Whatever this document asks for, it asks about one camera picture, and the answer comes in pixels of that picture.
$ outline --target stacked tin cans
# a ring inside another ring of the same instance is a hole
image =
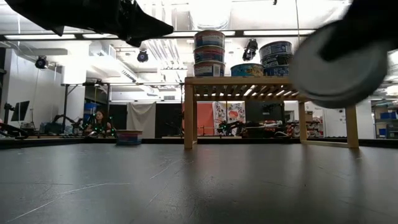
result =
[[[289,62],[293,58],[292,43],[278,41],[260,48],[261,64],[264,75],[270,77],[286,77],[289,75]]]
[[[195,35],[194,74],[196,77],[223,77],[225,74],[225,35],[204,30]]]

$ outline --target ceiling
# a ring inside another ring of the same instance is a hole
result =
[[[210,14],[212,16],[224,14],[228,20],[226,29],[228,30],[288,30],[288,29],[316,29],[331,21],[337,20],[347,10],[351,1],[348,0],[279,0],[273,5],[274,0],[140,0],[138,3],[146,13],[161,19],[174,26],[176,31],[195,30],[190,16],[190,12],[196,11],[196,14],[203,15],[206,19]],[[48,33],[41,27],[33,24],[22,16],[15,13],[4,0],[0,0],[0,34],[41,34]],[[66,33],[83,33],[87,30],[76,29],[72,27],[65,28]],[[242,54],[250,37],[226,39],[226,74],[229,74],[229,68],[243,63]],[[261,37],[257,38],[259,47],[270,42],[286,40],[293,44],[294,48],[298,46],[298,37]],[[82,45],[100,43],[104,48],[112,46],[116,51],[115,61],[101,57],[87,57],[89,78],[108,79],[111,82],[126,81],[120,72],[119,62],[122,67],[134,72],[141,82],[175,82],[176,77],[182,80],[184,76],[192,75],[193,67],[193,44],[192,39],[173,39],[150,40],[143,42],[140,48],[131,47],[121,40],[97,40],[93,41],[30,41],[22,42],[21,48],[28,47],[31,52],[36,49],[65,49],[67,53],[61,55],[50,55],[51,62],[57,62],[59,65],[67,64],[73,55],[68,52],[79,48]],[[156,45],[162,47],[175,47],[178,52],[176,55],[165,53],[164,60],[161,60],[153,53],[150,46]],[[144,63],[137,61],[137,55],[140,49],[147,49],[149,60]],[[391,57],[392,61],[398,63],[398,53]],[[259,63],[259,56],[256,56],[253,63]],[[178,64],[179,70],[165,70],[167,62]],[[395,67],[392,67],[391,74],[387,80],[398,80],[398,73]],[[377,95],[385,95],[386,87],[393,85],[384,84]],[[139,91],[136,87],[120,88],[123,91]]]

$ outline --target person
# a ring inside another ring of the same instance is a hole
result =
[[[95,126],[104,126],[104,123],[106,122],[105,119],[105,112],[103,110],[98,110],[95,114]],[[107,122],[106,123],[106,132],[110,133],[112,129],[111,123]],[[86,128],[86,133],[90,133],[93,131],[93,125],[89,124]]]

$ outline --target white curtain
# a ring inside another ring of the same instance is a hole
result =
[[[143,139],[155,138],[156,103],[128,103],[127,129],[142,131]]]

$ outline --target cylindrical container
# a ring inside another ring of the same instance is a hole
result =
[[[268,77],[287,77],[289,76],[288,65],[278,65],[264,69],[264,75]]]
[[[205,46],[195,49],[195,63],[205,62],[205,61],[216,61],[224,63],[224,53],[225,50],[221,47],[215,46]]]
[[[292,43],[288,41],[277,41],[266,44],[260,48],[260,58],[264,58],[270,54],[292,53]]]
[[[289,65],[292,58],[292,54],[272,54],[262,58],[261,63],[264,68],[278,65]]]
[[[134,130],[116,130],[118,139],[116,145],[135,145],[141,144],[142,131]]]
[[[264,67],[256,63],[243,63],[235,65],[231,68],[232,77],[243,77],[243,76],[264,76]]]
[[[196,63],[193,66],[196,77],[223,77],[225,74],[225,64],[216,61]]]
[[[217,30],[204,30],[198,32],[195,37],[195,49],[203,46],[225,47],[225,35]]]

